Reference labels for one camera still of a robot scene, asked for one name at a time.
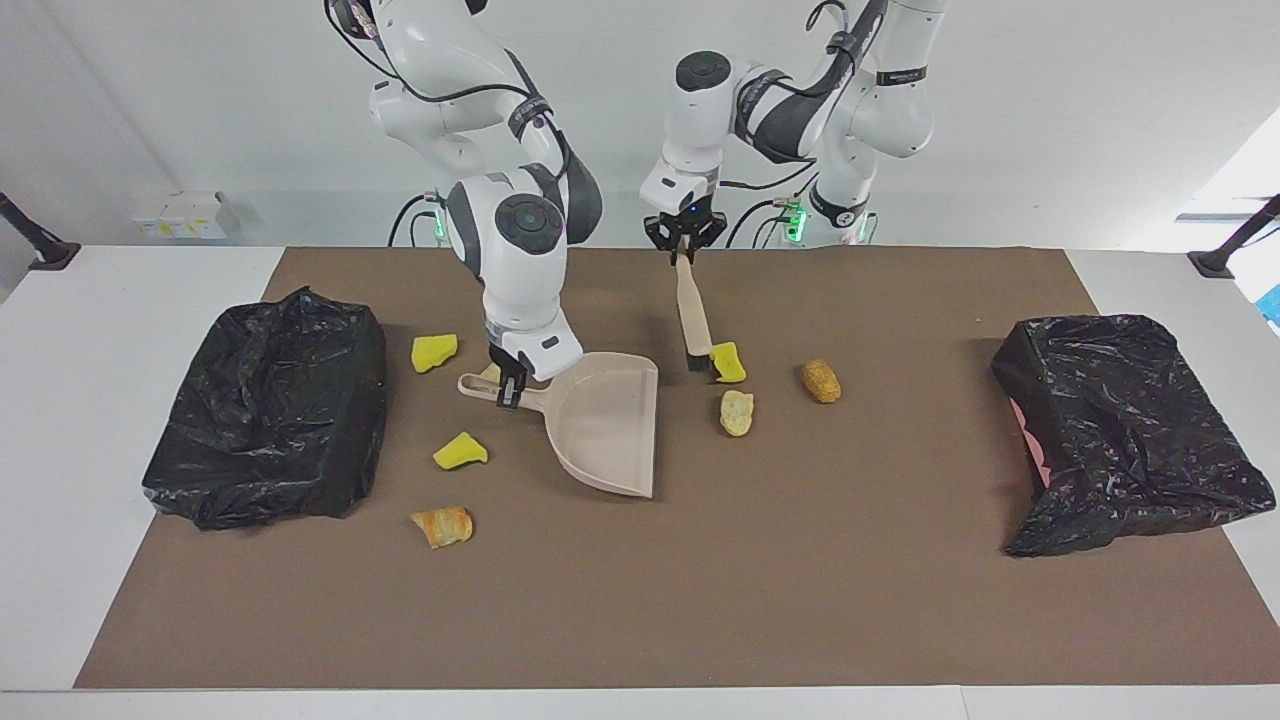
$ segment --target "dustpan handle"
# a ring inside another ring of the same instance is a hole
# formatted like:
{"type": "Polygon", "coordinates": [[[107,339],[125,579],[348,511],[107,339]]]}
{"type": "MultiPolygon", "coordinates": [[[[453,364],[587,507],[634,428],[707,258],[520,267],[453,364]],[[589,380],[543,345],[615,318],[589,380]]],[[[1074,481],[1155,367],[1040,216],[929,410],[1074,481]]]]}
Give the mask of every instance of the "dustpan handle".
{"type": "MultiPolygon", "coordinates": [[[[474,373],[463,373],[462,375],[458,375],[458,392],[467,397],[498,402],[498,383],[474,373]]],[[[520,395],[520,406],[541,413],[545,402],[545,395],[547,391],[526,388],[525,392],[520,395]]]]}

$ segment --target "white wall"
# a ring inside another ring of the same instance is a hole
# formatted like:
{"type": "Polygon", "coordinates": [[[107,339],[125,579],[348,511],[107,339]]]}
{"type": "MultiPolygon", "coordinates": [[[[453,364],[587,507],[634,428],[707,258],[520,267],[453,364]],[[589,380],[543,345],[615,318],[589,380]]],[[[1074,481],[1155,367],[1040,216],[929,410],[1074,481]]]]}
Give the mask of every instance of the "white wall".
{"type": "MultiPolygon", "coordinates": [[[[525,60],[605,190],[594,243],[645,243],[635,188],[682,54],[749,53],[803,74],[827,33],[803,31],[810,0],[490,5],[483,24],[525,60]]],[[[177,187],[224,191],[241,242],[381,242],[421,160],[369,120],[378,78],[320,8],[0,0],[0,187],[88,242],[136,240],[131,197],[177,187]]],[[[1276,3],[955,3],[929,73],[938,131],[920,156],[883,164],[877,241],[1133,242],[1275,110],[1258,78],[1280,67],[1277,32],[1276,3]]],[[[485,137],[495,164],[520,161],[503,131],[485,137]]],[[[731,141],[726,176],[778,174],[731,141]]],[[[731,218],[749,201],[717,199],[731,218]]]]}

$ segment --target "green indicator light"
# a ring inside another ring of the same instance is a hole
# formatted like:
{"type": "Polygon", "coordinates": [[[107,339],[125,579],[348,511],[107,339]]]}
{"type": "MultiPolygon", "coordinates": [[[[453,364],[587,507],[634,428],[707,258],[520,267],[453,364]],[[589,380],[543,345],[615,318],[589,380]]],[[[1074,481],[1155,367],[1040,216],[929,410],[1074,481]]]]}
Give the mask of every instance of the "green indicator light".
{"type": "Polygon", "coordinates": [[[791,217],[787,219],[787,240],[800,242],[804,234],[804,224],[809,220],[809,213],[804,208],[792,206],[791,217]]]}

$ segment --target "food scrap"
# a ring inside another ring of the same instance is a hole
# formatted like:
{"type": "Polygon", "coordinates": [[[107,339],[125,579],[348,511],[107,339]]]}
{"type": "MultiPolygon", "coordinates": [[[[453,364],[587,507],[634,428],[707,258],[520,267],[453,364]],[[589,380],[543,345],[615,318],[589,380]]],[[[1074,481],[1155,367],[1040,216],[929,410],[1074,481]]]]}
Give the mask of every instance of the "food scrap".
{"type": "Polygon", "coordinates": [[[727,391],[721,398],[721,427],[733,437],[742,437],[751,429],[751,414],[755,411],[755,396],[736,389],[727,391]]]}
{"type": "Polygon", "coordinates": [[[426,534],[426,542],[431,550],[445,547],[456,542],[467,542],[475,525],[471,523],[471,514],[466,507],[445,507],[444,510],[426,510],[413,512],[408,516],[413,524],[426,534]]]}
{"type": "Polygon", "coordinates": [[[818,402],[831,404],[840,400],[840,380],[836,372],[824,360],[810,360],[800,370],[805,389],[818,402]]]}

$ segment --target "brush handle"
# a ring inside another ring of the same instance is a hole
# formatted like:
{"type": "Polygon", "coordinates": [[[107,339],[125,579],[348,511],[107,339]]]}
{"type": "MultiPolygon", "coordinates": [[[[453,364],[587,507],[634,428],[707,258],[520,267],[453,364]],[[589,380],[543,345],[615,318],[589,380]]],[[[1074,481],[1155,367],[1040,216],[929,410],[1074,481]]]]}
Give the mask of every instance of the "brush handle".
{"type": "Polygon", "coordinates": [[[680,306],[680,327],[685,332],[685,348],[691,357],[712,354],[712,331],[707,325],[703,295],[694,282],[694,266],[682,251],[676,254],[676,304],[680,306]]]}

